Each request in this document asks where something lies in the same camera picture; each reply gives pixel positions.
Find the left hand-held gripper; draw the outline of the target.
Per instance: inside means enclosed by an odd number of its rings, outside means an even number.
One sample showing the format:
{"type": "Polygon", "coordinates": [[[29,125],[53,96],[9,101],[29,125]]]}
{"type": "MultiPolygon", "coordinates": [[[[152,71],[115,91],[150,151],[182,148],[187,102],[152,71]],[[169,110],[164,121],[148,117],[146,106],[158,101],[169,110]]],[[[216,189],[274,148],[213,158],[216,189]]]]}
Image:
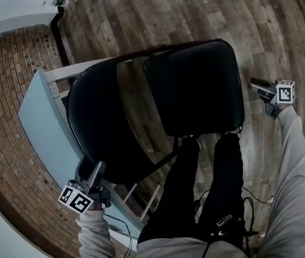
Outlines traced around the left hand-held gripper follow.
{"type": "Polygon", "coordinates": [[[99,161],[95,166],[88,158],[82,158],[75,171],[75,179],[69,180],[63,188],[58,201],[78,214],[84,214],[92,205],[102,208],[111,206],[111,192],[100,185],[106,164],[99,161]],[[89,186],[78,181],[89,180],[89,186]]]}

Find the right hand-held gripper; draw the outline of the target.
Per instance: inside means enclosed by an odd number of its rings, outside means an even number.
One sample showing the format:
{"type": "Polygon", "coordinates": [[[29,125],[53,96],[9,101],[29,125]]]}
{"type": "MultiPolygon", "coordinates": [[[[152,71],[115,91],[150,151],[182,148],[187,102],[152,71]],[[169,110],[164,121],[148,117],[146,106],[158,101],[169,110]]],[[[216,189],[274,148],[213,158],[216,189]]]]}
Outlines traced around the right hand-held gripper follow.
{"type": "Polygon", "coordinates": [[[265,103],[265,112],[276,120],[282,105],[293,105],[295,99],[295,82],[276,81],[272,83],[256,77],[250,78],[249,89],[259,95],[265,103]]]}

